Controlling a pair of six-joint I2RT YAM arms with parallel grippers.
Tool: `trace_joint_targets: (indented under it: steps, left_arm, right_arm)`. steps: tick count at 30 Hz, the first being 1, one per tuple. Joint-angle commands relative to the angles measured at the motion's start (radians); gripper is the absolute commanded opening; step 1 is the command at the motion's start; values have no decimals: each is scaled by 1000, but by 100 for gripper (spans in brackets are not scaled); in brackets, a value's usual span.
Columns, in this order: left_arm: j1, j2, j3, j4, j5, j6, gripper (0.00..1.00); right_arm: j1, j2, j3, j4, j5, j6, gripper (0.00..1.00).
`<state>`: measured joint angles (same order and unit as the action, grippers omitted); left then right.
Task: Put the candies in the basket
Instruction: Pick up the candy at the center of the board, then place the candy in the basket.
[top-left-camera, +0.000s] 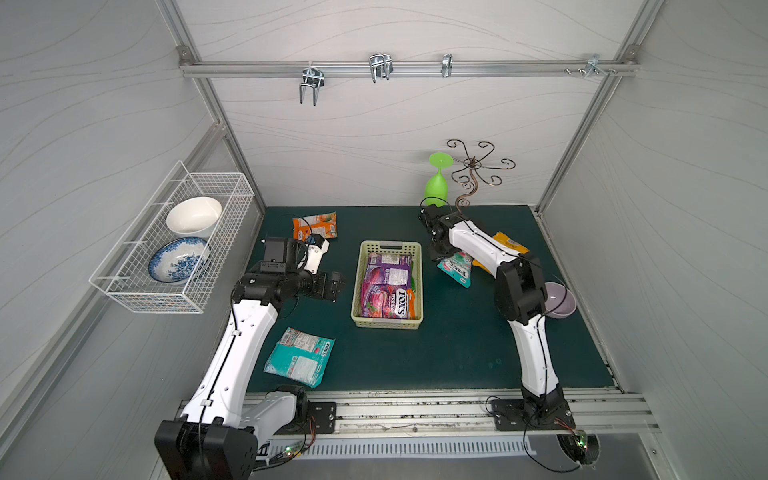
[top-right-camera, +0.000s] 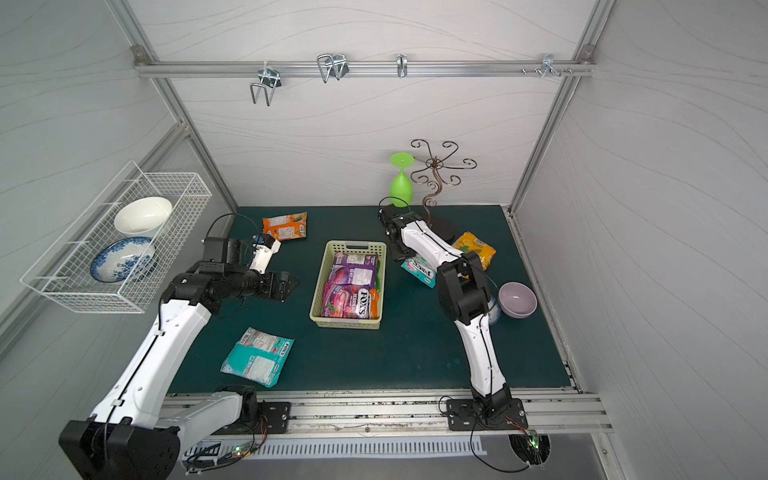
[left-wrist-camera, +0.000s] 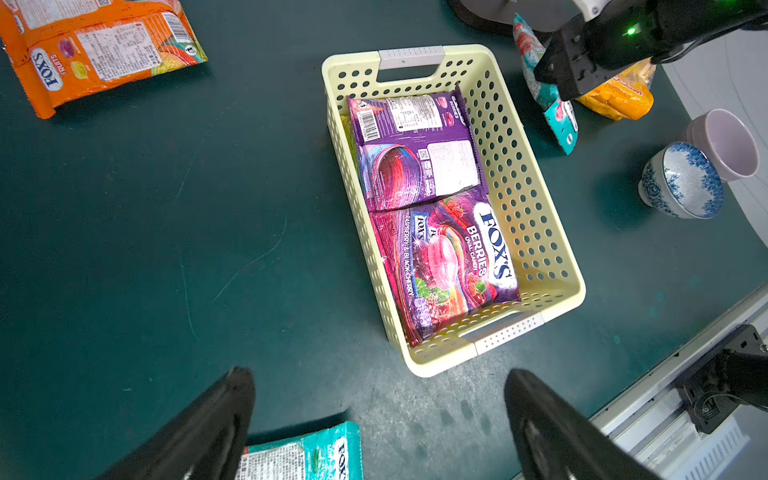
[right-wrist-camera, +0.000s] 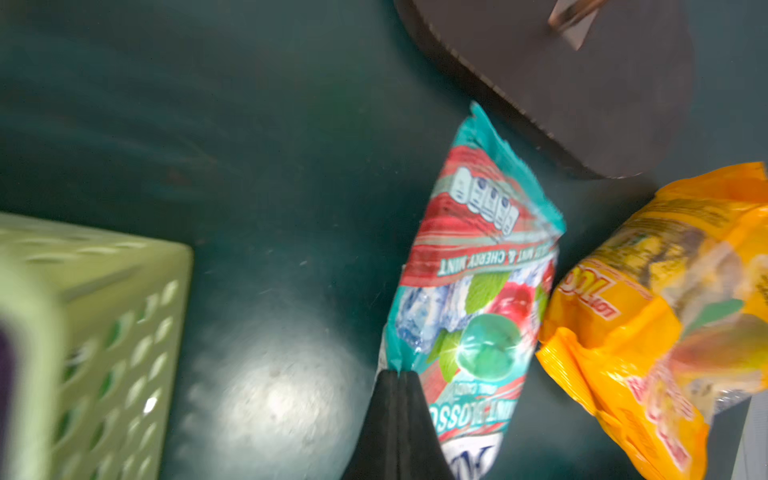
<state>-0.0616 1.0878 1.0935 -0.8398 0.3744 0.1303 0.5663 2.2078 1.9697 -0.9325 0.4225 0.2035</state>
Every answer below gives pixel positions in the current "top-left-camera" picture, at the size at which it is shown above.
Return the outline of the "pale green plastic basket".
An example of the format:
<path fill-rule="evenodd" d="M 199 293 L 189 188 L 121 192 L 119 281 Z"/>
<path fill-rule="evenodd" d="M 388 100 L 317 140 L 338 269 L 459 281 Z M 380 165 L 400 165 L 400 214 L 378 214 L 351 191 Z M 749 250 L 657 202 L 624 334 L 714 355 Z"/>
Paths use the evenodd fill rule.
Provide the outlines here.
<path fill-rule="evenodd" d="M 371 252 L 403 254 L 410 255 L 412 257 L 411 283 L 408 288 L 402 288 L 412 289 L 414 291 L 416 305 L 416 314 L 414 319 L 398 320 L 364 318 L 361 316 L 362 294 L 369 285 L 373 285 L 364 281 L 367 256 Z M 368 240 L 361 243 L 360 252 L 358 255 L 357 272 L 355 276 L 353 303 L 351 306 L 351 318 L 355 324 L 361 328 L 416 330 L 420 327 L 424 319 L 424 295 L 422 276 L 422 249 L 419 243 L 374 240 Z"/>

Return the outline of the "teal Fox's mint candy bag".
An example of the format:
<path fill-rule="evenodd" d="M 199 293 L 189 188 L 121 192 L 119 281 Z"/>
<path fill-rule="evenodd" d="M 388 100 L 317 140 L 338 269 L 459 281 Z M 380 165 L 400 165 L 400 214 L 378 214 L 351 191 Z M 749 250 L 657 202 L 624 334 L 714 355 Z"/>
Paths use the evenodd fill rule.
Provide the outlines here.
<path fill-rule="evenodd" d="M 471 286 L 473 258 L 463 251 L 439 261 L 438 268 L 464 288 Z"/>

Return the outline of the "yellow mango candy bag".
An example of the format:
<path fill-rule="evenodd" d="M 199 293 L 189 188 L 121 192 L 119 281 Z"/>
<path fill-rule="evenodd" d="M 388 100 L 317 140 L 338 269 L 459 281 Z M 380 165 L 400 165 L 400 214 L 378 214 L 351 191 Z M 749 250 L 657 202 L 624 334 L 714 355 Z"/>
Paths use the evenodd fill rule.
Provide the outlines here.
<path fill-rule="evenodd" d="M 528 253 L 529 249 L 518 242 L 511 239 L 508 235 L 504 234 L 503 232 L 497 232 L 493 235 L 493 239 L 501 243 L 502 245 L 515 250 L 518 253 Z M 484 265 L 483 263 L 479 262 L 477 259 L 473 259 L 472 264 L 476 267 L 480 267 L 481 269 L 485 270 L 486 272 L 490 272 L 489 268 Z"/>

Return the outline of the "purple candy bag back side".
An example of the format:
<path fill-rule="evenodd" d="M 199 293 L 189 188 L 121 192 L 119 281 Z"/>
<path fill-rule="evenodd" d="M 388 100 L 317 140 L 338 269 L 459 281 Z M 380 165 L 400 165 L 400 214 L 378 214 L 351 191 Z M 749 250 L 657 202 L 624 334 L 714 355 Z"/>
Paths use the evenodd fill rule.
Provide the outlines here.
<path fill-rule="evenodd" d="M 364 281 L 368 284 L 408 288 L 411 275 L 410 255 L 371 252 L 367 256 Z"/>

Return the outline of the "orange Fox's candy bag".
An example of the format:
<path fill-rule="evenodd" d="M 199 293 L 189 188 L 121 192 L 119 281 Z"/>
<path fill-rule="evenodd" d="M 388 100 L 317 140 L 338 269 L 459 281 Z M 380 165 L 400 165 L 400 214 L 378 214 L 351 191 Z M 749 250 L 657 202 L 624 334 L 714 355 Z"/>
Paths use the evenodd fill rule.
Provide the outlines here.
<path fill-rule="evenodd" d="M 338 237 L 337 213 L 330 212 L 292 219 L 293 238 L 306 240 L 311 234 L 321 235 L 325 239 Z"/>

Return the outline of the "teal candy bag back side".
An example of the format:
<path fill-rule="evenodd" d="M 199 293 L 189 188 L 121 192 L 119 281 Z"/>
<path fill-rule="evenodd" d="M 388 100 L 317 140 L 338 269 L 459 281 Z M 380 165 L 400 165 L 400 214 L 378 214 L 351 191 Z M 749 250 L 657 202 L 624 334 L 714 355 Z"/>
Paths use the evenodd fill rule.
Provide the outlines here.
<path fill-rule="evenodd" d="M 289 327 L 273 348 L 263 371 L 316 388 L 323 380 L 334 344 L 334 339 Z"/>

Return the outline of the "purple Fox's berries candy bag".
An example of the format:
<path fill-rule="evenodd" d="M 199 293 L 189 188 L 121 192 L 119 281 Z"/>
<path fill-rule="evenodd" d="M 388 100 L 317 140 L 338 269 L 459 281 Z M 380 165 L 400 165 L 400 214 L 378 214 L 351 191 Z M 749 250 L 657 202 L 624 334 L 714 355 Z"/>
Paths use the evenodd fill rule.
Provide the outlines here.
<path fill-rule="evenodd" d="M 414 319 L 415 294 L 412 289 L 392 285 L 369 285 L 362 294 L 361 316 L 364 318 Z"/>

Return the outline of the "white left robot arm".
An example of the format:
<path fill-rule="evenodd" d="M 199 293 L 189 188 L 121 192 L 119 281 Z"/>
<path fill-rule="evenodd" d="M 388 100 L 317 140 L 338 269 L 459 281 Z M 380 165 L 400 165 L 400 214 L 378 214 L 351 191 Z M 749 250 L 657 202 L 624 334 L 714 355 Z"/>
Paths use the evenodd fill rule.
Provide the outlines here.
<path fill-rule="evenodd" d="M 336 301 L 338 272 L 319 269 L 329 243 L 267 238 L 264 256 L 234 285 L 225 332 L 195 394 L 173 420 L 160 423 L 154 445 L 172 479 L 247 479 L 305 453 L 316 430 L 301 387 L 280 387 L 251 409 L 244 398 L 261 348 L 284 303 L 307 297 Z"/>

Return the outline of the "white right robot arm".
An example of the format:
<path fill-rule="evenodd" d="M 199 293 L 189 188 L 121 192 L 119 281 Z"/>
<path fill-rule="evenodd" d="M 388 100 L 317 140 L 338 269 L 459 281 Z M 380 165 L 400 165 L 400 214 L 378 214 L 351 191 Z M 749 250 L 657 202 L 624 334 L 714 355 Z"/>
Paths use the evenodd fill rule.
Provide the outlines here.
<path fill-rule="evenodd" d="M 510 325 L 519 355 L 524 421 L 533 428 L 574 431 L 576 424 L 548 347 L 547 292 L 538 258 L 494 239 L 458 211 L 427 205 L 420 209 L 419 220 L 430 234 L 434 261 L 464 252 L 495 279 L 494 305 Z"/>

